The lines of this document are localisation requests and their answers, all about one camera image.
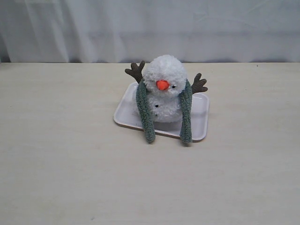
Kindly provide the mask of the white plush snowman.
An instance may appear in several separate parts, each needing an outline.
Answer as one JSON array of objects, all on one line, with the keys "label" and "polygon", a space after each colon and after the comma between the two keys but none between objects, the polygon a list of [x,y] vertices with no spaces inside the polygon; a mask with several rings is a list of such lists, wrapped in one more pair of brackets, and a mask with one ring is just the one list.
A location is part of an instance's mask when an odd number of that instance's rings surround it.
[{"label": "white plush snowman", "polygon": [[[162,55],[156,57],[149,65],[145,65],[144,61],[140,64],[132,63],[126,68],[125,73],[139,84],[144,79],[148,89],[152,90],[158,80],[167,80],[171,83],[183,83],[184,79],[188,79],[188,74],[183,64],[172,55]],[[192,85],[192,95],[195,93],[207,92],[207,80],[202,77],[201,73],[197,73],[194,77]]]}]

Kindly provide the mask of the green knitted scarf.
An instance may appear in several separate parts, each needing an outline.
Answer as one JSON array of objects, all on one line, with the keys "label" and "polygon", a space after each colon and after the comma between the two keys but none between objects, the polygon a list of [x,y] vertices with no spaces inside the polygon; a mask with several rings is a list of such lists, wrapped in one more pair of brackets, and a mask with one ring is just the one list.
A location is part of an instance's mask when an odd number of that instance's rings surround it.
[{"label": "green knitted scarf", "polygon": [[136,89],[135,104],[142,129],[148,143],[156,138],[155,123],[180,123],[180,140],[192,142],[192,85],[188,79],[183,83],[158,80],[152,90],[142,79]]}]

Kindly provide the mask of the white backdrop curtain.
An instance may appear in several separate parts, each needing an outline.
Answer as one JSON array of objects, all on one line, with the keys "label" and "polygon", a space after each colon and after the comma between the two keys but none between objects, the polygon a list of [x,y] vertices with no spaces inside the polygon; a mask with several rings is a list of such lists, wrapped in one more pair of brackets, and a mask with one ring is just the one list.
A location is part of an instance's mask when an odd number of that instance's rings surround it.
[{"label": "white backdrop curtain", "polygon": [[299,62],[297,0],[3,0],[1,62]]}]

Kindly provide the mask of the white square plastic tray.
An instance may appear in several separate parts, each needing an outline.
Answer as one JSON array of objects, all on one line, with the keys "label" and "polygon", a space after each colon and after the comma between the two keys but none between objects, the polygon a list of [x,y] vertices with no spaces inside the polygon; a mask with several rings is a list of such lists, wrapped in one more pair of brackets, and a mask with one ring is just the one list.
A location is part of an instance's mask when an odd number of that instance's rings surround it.
[{"label": "white square plastic tray", "polygon": [[[143,131],[140,117],[133,108],[133,99],[135,98],[137,87],[138,84],[136,82],[131,83],[128,86],[115,110],[113,120],[119,126]],[[209,120],[209,107],[210,100],[208,96],[203,93],[196,93],[193,95],[191,108],[191,129],[193,142],[199,142],[206,137]],[[179,139],[181,122],[155,122],[154,128],[157,135],[164,135]]]}]

